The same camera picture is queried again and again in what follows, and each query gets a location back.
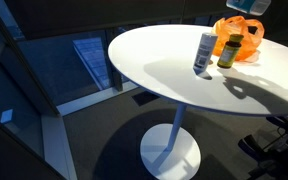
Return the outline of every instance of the white round table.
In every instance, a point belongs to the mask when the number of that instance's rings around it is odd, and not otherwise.
[[[194,138],[180,128],[187,105],[246,116],[288,115],[288,48],[263,39],[257,53],[230,69],[213,64],[193,70],[203,32],[210,27],[160,25],[116,37],[109,46],[112,64],[132,82],[178,103],[173,125],[152,127],[141,141],[141,157],[158,179],[190,179],[200,165]]]

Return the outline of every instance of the gray carpet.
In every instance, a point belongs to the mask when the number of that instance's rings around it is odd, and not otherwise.
[[[176,104],[159,98],[138,106],[132,96],[141,92],[135,89],[64,117],[79,180],[154,179],[140,157],[141,138],[156,124],[172,123]],[[253,134],[264,146],[276,136],[276,127],[264,118],[194,108],[187,109],[182,128],[195,138],[202,155],[193,179],[247,179],[257,164],[237,142]]]

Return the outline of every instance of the round table base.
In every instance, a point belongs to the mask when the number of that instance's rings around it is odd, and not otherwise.
[[[194,138],[180,128],[173,149],[167,149],[172,124],[150,128],[141,141],[141,157],[148,171],[158,179],[191,179],[200,162],[200,149]]]

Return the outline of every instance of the table top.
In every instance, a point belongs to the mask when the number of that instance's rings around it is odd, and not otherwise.
[[[197,108],[247,116],[288,115],[288,47],[263,39],[249,62],[206,72],[193,64],[210,27],[158,25],[125,32],[109,46],[112,64],[135,84]]]

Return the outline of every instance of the orange plastic bag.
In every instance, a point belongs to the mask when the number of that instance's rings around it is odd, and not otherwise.
[[[254,34],[248,30],[249,26],[257,28]],[[262,23],[256,19],[245,20],[243,16],[234,16],[225,20],[224,18],[218,20],[212,29],[213,33],[218,35],[213,54],[220,56],[225,43],[229,40],[231,34],[242,34],[244,36],[236,60],[243,61],[250,57],[256,48],[261,44],[264,36],[264,27]]]

